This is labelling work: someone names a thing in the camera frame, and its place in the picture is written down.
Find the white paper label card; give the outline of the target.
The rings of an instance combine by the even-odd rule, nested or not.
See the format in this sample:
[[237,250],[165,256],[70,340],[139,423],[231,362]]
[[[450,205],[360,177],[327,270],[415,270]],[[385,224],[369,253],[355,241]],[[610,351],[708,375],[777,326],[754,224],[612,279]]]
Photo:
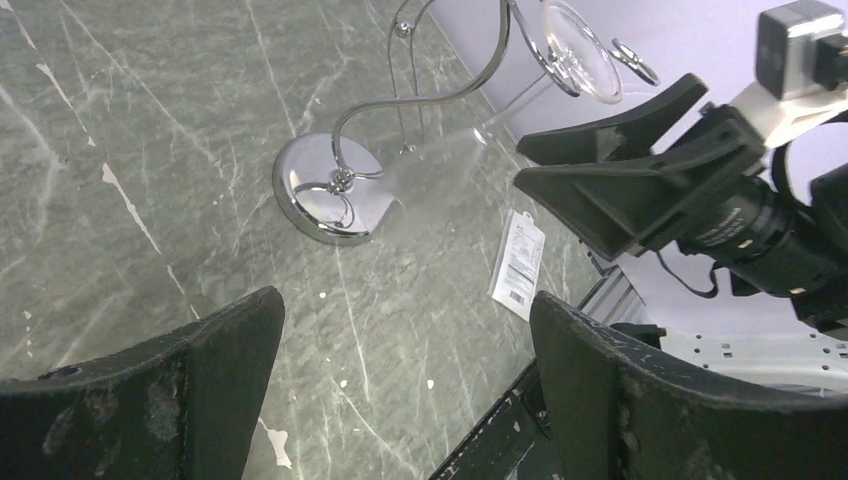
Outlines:
[[528,212],[508,212],[488,293],[525,322],[537,292],[545,240]]

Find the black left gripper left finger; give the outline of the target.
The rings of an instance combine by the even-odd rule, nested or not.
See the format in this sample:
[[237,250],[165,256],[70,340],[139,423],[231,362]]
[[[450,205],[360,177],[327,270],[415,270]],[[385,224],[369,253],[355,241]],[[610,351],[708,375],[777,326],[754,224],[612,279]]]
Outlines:
[[120,352],[1,383],[5,479],[238,479],[285,320],[273,287]]

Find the chrome wine glass rack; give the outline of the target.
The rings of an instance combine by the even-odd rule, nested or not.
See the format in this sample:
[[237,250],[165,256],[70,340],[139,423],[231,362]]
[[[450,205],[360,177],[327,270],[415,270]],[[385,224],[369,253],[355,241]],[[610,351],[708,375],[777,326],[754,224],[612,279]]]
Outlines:
[[543,70],[541,78],[566,94],[591,96],[615,104],[624,95],[619,72],[626,67],[643,82],[658,86],[659,76],[619,40],[606,46],[586,20],[566,1],[544,1],[540,7],[544,41],[535,42],[515,1],[499,4],[497,41],[482,71],[455,91],[410,96],[394,94],[360,102],[345,110],[328,132],[309,133],[289,141],[273,170],[275,198],[287,218],[302,232],[328,244],[359,245],[383,226],[400,196],[388,186],[385,167],[363,145],[343,135],[346,124],[371,110],[455,103],[480,90],[500,68],[512,27]]

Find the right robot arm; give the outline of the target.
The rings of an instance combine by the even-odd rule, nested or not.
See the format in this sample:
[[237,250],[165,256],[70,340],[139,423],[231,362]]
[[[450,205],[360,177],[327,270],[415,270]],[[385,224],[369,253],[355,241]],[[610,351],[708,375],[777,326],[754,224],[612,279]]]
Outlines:
[[517,150],[531,166],[514,184],[607,261],[676,244],[728,270],[734,295],[787,298],[801,322],[845,338],[846,168],[816,178],[811,203],[800,202],[787,146],[769,146],[754,126],[772,100],[758,85],[744,102],[705,106],[671,147],[654,152],[706,91],[687,74],[631,110],[528,134]]

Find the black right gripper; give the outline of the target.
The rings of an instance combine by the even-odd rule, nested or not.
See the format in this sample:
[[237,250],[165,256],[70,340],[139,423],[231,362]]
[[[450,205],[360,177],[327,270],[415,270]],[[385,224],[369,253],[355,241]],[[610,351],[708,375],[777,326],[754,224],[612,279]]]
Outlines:
[[774,148],[771,180],[762,180],[766,149],[729,106],[709,109],[672,148],[649,156],[707,92],[687,73],[625,112],[525,135],[517,152],[543,167],[514,184],[606,260],[678,239],[683,254],[727,269],[737,296],[806,297],[845,280],[846,167],[816,178],[804,205],[789,185],[788,147]]

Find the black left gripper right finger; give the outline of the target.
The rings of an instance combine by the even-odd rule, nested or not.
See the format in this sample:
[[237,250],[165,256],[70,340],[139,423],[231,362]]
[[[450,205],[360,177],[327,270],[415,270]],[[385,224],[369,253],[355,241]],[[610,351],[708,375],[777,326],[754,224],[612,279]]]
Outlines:
[[529,320],[569,479],[843,479],[847,402],[694,366],[548,292]]

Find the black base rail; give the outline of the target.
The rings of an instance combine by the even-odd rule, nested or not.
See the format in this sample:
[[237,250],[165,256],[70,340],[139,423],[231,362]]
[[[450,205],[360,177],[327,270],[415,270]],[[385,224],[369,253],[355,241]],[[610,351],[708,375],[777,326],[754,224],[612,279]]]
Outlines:
[[[706,337],[653,324],[604,325],[708,371],[847,402],[847,335]],[[438,479],[569,479],[553,436],[536,359],[435,470]]]

